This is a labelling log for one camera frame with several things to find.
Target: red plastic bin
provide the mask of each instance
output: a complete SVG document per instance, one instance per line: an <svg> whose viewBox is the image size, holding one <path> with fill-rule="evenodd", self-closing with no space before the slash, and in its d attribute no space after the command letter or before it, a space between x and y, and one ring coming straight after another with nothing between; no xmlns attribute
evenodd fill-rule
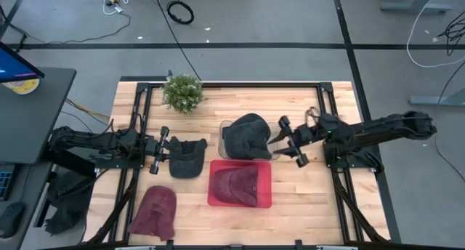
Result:
<svg viewBox="0 0 465 250"><path fill-rule="evenodd" d="M210 206L237 206L248 207L243 204L225 203L218 200L213 194L213 176L215 172L223 169L243 168L247 166L258 167L258 180L256 187L257 208L270 208L272 204L271 196L271 165L263 161L239 161L239 160L213 160L210 163L210 179L208 203Z"/></svg>

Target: monitor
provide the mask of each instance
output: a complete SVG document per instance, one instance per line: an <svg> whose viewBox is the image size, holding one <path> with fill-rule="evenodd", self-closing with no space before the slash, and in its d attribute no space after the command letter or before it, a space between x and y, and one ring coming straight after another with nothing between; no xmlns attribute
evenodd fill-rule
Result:
<svg viewBox="0 0 465 250"><path fill-rule="evenodd" d="M43 77L41 71L0 42L0 83Z"/></svg>

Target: green plant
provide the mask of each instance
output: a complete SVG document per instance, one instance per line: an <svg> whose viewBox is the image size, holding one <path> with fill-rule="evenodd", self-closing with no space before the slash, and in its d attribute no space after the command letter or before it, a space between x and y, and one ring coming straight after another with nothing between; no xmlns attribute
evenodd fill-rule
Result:
<svg viewBox="0 0 465 250"><path fill-rule="evenodd" d="M163 104L176 112L190 114L202 101L202 83L194 76L170 76L163 86Z"/></svg>

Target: maroon beanie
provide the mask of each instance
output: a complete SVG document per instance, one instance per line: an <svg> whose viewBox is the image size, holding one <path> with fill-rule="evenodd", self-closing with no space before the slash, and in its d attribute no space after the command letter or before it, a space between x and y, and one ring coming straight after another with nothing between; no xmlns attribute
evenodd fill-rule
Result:
<svg viewBox="0 0 465 250"><path fill-rule="evenodd" d="M166 241L174 237L173 221L176 215L176 195L163 186L152 186L144 194L136 217L128 231L138 235L159 236Z"/></svg>
<svg viewBox="0 0 465 250"><path fill-rule="evenodd" d="M237 203L256 207L257 166L223 169L214 173L213 194L224 203Z"/></svg>

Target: wooden tabletop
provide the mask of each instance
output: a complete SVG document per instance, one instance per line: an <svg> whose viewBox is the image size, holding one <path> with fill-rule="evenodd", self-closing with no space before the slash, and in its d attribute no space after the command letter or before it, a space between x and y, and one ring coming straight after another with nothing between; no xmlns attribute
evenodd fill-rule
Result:
<svg viewBox="0 0 465 250"><path fill-rule="evenodd" d="M360 122L350 82L332 82L339 116L349 124ZM111 117L116 128L129 125L137 82L120 82ZM176 245L291 245L296 239L304 244L342 243L331 173L326 168L321 142L302 148L310 163L299 169L294 159L281 156L272 165L272 207L270 209L209 206L207 190L210 162L218 154L219 125L234 121L246 113L258 113L267 122L278 122L287 115L291 126L304 123L304 112L318 107L316 91L309 88L208 88L205 100L194 114L180 115L161 104L161 90L153 91L147 134L156 138L167 126L170 137L179 140L205 138L205 164L201 175L191 180L174 179L168 163L162 163L158 175L148 172L153 158L147 157L140 172L134 210L139 208L145 191L154 185L171 188L177 194L174 220ZM84 240L90 239L113 210L120 170L110 170L94 186L87 214ZM351 169L357 204L368 221L385 238L389 237L378 185L369 169ZM355 239L352 216L345 207L351 238ZM121 239L126 210L120 216L117 239ZM130 244L161 245L158 237L131 235Z"/></svg>

